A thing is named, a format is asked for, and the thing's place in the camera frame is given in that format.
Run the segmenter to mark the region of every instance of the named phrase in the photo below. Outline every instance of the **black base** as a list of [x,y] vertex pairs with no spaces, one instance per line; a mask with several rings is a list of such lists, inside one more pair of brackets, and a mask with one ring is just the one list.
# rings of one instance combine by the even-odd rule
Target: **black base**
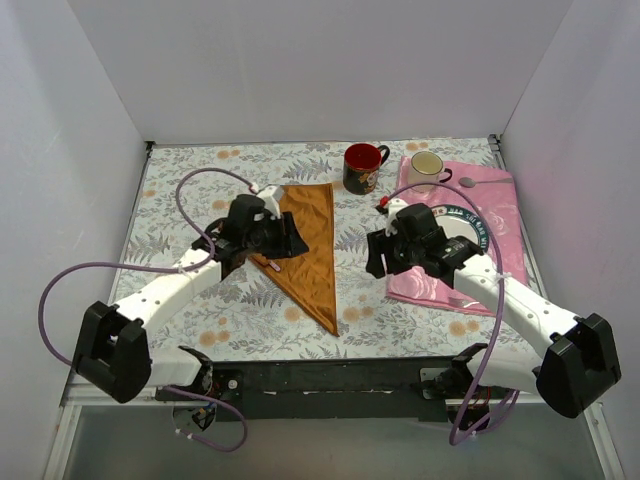
[[[417,418],[446,422],[444,400],[422,396],[420,369],[451,365],[452,357],[225,362],[215,367],[212,395],[248,419]],[[228,380],[237,382],[229,389]],[[159,401],[184,400],[159,390]],[[218,409],[217,421],[237,420]]]

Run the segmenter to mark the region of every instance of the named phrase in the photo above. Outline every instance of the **plate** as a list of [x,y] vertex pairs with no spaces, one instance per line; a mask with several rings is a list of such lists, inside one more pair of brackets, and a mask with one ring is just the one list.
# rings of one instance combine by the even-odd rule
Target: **plate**
[[475,213],[457,205],[436,205],[431,208],[431,211],[447,237],[462,235],[480,245],[483,251],[487,251],[489,248],[487,227]]

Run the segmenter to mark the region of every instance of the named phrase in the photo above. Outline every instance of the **black mug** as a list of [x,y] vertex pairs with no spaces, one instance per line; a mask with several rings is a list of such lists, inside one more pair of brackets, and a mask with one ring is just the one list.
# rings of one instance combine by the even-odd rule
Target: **black mug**
[[387,161],[391,150],[386,145],[375,147],[356,143],[344,152],[344,188],[356,195],[366,195],[376,188],[380,167]]

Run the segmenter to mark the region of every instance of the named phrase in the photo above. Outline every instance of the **mug handle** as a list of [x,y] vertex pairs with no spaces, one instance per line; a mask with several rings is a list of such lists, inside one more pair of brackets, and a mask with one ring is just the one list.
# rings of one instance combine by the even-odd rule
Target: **mug handle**
[[450,168],[445,168],[444,173],[448,173],[449,176],[447,178],[443,178],[442,180],[438,179],[438,182],[447,183],[449,180],[451,180],[451,178],[453,178],[453,170],[451,170]]
[[380,150],[380,153],[382,153],[382,160],[380,161],[380,166],[384,165],[384,162],[387,161],[387,159],[389,158],[389,154],[391,153],[391,149],[389,147],[387,147],[386,145],[380,145],[378,147],[378,150]]

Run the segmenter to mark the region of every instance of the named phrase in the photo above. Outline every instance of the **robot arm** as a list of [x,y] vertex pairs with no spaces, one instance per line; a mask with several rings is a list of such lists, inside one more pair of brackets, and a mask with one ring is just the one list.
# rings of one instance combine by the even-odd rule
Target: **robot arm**
[[[206,393],[211,362],[197,351],[169,348],[149,352],[147,337],[203,290],[224,280],[248,255],[291,258],[309,251],[290,212],[280,212],[283,191],[267,187],[257,195],[239,195],[226,218],[205,230],[215,252],[203,267],[156,278],[136,293],[107,306],[94,303],[85,312],[72,368],[120,403],[145,386],[180,385]],[[210,256],[209,245],[196,240],[174,265],[178,270]]]
[[[387,227],[368,234],[367,272],[376,278],[422,267],[431,277],[495,312],[499,275],[491,259],[464,237],[447,238],[424,204],[388,204]],[[482,384],[539,393],[558,413],[576,417],[620,379],[620,364],[609,323],[586,319],[505,278],[503,320],[533,347],[536,355],[495,351]],[[470,384],[486,344],[462,352],[430,388],[446,394]]]

